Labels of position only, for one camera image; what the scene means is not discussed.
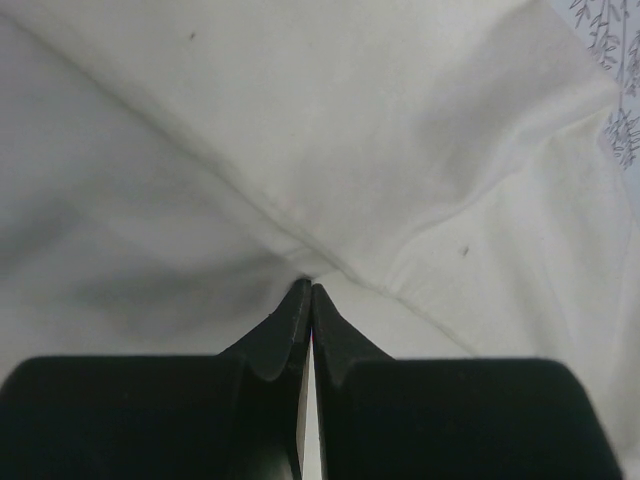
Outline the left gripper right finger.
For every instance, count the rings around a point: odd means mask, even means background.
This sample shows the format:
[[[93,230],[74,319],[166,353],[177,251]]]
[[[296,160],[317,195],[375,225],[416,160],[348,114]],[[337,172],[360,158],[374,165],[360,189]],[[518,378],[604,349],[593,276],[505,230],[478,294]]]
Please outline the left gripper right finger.
[[[312,289],[327,479],[619,479],[585,389],[536,358],[400,360]]]

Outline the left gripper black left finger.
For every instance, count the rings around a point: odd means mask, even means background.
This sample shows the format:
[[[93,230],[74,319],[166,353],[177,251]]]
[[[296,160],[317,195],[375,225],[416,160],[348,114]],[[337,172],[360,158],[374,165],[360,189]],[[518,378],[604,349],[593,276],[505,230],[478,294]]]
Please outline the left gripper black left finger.
[[[5,479],[298,479],[311,284],[215,355],[41,356],[1,387]]]

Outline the cream white t-shirt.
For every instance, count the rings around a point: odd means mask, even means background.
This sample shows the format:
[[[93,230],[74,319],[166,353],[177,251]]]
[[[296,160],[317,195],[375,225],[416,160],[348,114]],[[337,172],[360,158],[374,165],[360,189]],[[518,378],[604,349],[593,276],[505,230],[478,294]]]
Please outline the cream white t-shirt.
[[[205,354],[298,276],[399,358],[538,357],[639,475],[639,121],[545,1],[5,1],[1,373]]]

